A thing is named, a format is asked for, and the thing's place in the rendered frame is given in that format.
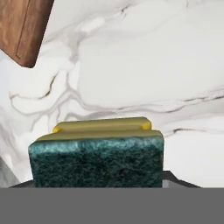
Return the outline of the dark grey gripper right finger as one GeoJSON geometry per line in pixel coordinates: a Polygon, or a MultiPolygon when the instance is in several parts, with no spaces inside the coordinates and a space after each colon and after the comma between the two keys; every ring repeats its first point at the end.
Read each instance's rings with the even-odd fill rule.
{"type": "Polygon", "coordinates": [[[163,171],[163,188],[193,187],[197,185],[178,179],[171,171],[163,171]]]}

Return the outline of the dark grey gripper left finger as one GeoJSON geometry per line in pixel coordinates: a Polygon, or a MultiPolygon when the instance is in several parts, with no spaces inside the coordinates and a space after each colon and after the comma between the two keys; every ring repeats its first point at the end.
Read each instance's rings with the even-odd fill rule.
{"type": "Polygon", "coordinates": [[[33,188],[34,187],[34,181],[33,180],[25,181],[23,183],[14,185],[14,187],[28,187],[28,188],[33,188]]]}

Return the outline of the yellow and green sponge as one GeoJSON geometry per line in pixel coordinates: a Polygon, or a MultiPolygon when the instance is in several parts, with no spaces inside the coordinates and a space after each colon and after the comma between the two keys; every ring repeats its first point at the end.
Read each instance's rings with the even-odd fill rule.
{"type": "Polygon", "coordinates": [[[29,146],[36,187],[160,187],[164,137],[145,117],[60,122],[29,146]]]}

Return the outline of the brown wooden cutting board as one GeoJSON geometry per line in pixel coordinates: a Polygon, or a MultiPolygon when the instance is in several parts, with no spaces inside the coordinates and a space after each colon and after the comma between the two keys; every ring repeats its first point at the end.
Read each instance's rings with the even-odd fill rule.
{"type": "Polygon", "coordinates": [[[0,49],[20,66],[35,66],[53,3],[0,0],[0,49]]]}

